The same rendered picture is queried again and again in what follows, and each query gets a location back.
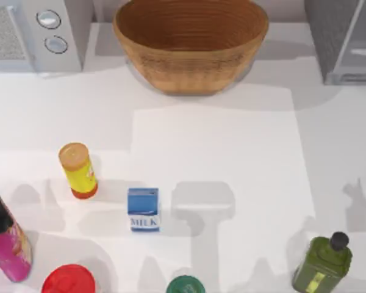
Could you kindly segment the yellow can with orange lid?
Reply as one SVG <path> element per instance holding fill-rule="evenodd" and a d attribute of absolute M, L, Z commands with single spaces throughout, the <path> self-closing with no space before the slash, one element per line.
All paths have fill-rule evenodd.
<path fill-rule="evenodd" d="M 84 200 L 96 194 L 98 180 L 86 145 L 80 142 L 64 145 L 59 151 L 59 161 L 76 198 Z"/>

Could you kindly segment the wooden basket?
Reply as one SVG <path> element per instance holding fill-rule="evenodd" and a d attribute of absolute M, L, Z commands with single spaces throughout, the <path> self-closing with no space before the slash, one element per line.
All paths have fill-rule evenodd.
<path fill-rule="evenodd" d="M 131 64 L 155 89 L 211 95 L 249 67 L 269 20 L 253 0 L 130 0 L 112 24 Z"/>

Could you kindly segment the green bottle with black cap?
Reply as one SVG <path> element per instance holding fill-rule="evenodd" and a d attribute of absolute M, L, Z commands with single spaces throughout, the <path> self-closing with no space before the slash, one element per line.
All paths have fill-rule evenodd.
<path fill-rule="evenodd" d="M 331 293 L 348 274 L 353 254 L 349 237 L 341 231 L 330 238 L 310 241 L 304 259 L 296 268 L 292 287 L 299 293 Z"/>

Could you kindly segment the blue and white milk carton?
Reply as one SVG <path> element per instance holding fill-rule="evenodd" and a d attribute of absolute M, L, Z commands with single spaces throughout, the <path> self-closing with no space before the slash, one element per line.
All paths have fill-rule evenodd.
<path fill-rule="evenodd" d="M 127 214 L 131 231 L 160 231 L 159 189 L 129 188 Z"/>

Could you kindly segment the pale microwave oven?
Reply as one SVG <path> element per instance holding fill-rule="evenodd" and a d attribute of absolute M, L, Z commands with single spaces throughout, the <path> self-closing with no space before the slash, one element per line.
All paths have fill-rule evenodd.
<path fill-rule="evenodd" d="M 38 24 L 36 14 L 44 10 L 59 14 L 57 29 Z M 0 72 L 82 71 L 94 14 L 93 0 L 0 0 Z M 68 43 L 65 53 L 45 48 L 45 38 L 54 35 Z"/>

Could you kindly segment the round grey microwave knob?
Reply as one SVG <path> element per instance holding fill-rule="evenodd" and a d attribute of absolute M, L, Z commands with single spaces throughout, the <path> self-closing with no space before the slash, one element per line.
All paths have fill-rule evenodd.
<path fill-rule="evenodd" d="M 68 43 L 66 40 L 57 35 L 45 38 L 44 44 L 45 48 L 53 54 L 63 54 L 68 50 Z"/>
<path fill-rule="evenodd" d="M 38 24 L 45 29 L 57 29 L 61 25 L 61 18 L 53 10 L 44 10 L 36 14 Z"/>

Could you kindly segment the pink bottle with black cap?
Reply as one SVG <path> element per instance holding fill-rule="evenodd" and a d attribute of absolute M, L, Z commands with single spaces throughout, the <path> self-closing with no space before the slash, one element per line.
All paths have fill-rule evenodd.
<path fill-rule="evenodd" d="M 32 267 L 27 236 L 0 197 L 0 269 L 14 282 L 24 281 Z"/>

